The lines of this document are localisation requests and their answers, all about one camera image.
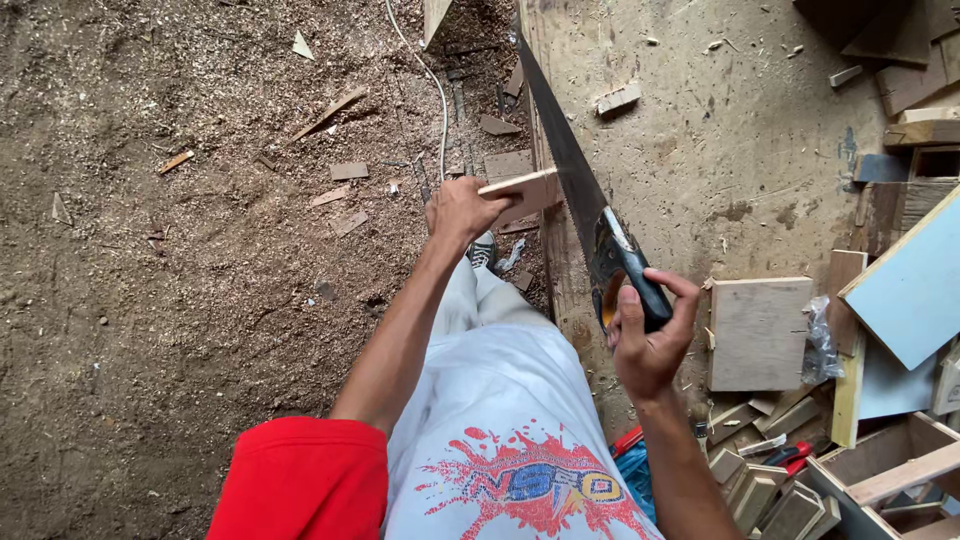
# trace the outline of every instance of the black saw handle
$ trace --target black saw handle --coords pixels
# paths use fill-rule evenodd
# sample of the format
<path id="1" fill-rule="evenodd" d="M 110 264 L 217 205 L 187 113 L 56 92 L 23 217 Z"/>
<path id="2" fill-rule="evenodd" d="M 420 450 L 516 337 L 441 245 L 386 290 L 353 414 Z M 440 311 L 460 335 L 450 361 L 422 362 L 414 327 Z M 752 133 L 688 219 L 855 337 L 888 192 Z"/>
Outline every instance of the black saw handle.
<path id="1" fill-rule="evenodd" d="M 605 207 L 600 212 L 593 238 L 593 257 L 588 265 L 593 308 L 603 332 L 607 333 L 607 325 L 616 314 L 616 298 L 626 278 L 640 294 L 644 331 L 658 331 L 673 317 L 673 307 L 667 302 L 663 287 L 643 277 L 643 269 L 649 266 L 647 259 L 612 208 Z"/>

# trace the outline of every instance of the leg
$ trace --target leg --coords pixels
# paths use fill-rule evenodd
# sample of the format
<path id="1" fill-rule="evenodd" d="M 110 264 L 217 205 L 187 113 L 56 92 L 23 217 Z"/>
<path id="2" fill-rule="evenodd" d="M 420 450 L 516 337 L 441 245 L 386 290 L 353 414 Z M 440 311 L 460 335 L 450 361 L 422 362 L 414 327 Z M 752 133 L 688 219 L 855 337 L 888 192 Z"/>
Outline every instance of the leg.
<path id="1" fill-rule="evenodd" d="M 516 323 L 553 327 L 549 319 L 527 304 L 516 287 L 499 279 L 486 266 L 474 268 L 473 272 L 477 280 L 477 311 L 481 325 Z"/>
<path id="2" fill-rule="evenodd" d="M 477 279 L 470 262 L 466 257 L 461 258 L 446 284 L 430 335 L 446 335 L 480 326 L 476 288 Z"/>

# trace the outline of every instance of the sneaker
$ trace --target sneaker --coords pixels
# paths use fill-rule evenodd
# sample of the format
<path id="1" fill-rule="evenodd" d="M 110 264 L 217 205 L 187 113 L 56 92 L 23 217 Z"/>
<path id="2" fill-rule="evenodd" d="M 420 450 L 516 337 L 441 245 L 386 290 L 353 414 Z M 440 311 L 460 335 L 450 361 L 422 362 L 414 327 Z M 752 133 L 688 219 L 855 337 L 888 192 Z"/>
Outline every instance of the sneaker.
<path id="1" fill-rule="evenodd" d="M 488 270 L 493 271 L 493 265 L 496 263 L 496 242 L 493 240 L 493 231 L 487 231 L 470 242 L 467 247 L 467 258 L 470 259 L 470 266 L 474 268 L 486 266 Z"/>

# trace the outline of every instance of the left arm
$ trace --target left arm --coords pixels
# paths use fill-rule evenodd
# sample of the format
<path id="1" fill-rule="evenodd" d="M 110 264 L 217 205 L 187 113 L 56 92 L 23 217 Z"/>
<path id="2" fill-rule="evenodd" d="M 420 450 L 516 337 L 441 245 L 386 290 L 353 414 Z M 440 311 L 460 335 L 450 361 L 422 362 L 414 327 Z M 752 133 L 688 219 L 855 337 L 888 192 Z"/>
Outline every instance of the left arm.
<path id="1" fill-rule="evenodd" d="M 514 203 L 509 198 L 484 200 L 477 195 L 483 184 L 474 177 L 447 180 L 427 204 L 433 235 L 353 364 L 329 418 L 359 420 L 390 437 L 420 379 L 433 319 L 453 268 L 469 243 Z"/>

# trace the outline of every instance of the light blue board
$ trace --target light blue board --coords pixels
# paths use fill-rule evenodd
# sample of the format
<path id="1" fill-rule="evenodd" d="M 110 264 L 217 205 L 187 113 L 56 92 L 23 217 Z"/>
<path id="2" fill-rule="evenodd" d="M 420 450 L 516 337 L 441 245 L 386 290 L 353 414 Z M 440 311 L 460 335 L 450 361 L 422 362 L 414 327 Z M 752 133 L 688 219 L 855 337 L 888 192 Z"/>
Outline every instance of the light blue board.
<path id="1" fill-rule="evenodd" d="M 937 356 L 933 355 L 909 371 L 875 339 L 868 339 L 860 390 L 860 420 L 929 409 L 936 367 Z"/>
<path id="2" fill-rule="evenodd" d="M 907 369 L 960 332 L 960 199 L 954 193 L 844 299 Z"/>

